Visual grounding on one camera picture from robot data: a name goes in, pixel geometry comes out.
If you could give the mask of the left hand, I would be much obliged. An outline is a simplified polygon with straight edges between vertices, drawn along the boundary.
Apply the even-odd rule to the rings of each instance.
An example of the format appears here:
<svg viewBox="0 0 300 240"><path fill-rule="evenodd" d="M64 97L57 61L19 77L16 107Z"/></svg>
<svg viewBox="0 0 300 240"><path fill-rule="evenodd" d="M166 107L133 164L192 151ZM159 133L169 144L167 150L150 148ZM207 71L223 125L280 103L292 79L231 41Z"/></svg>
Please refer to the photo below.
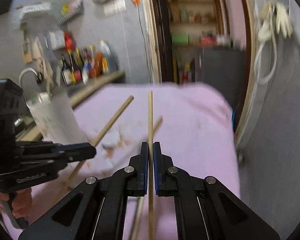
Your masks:
<svg viewBox="0 0 300 240"><path fill-rule="evenodd" d="M32 208L32 189L27 188L17 191L17 195L12 200L12 213L15 218L27 217ZM3 201L8 201L9 195L0 192L0 213L3 211Z"/></svg>

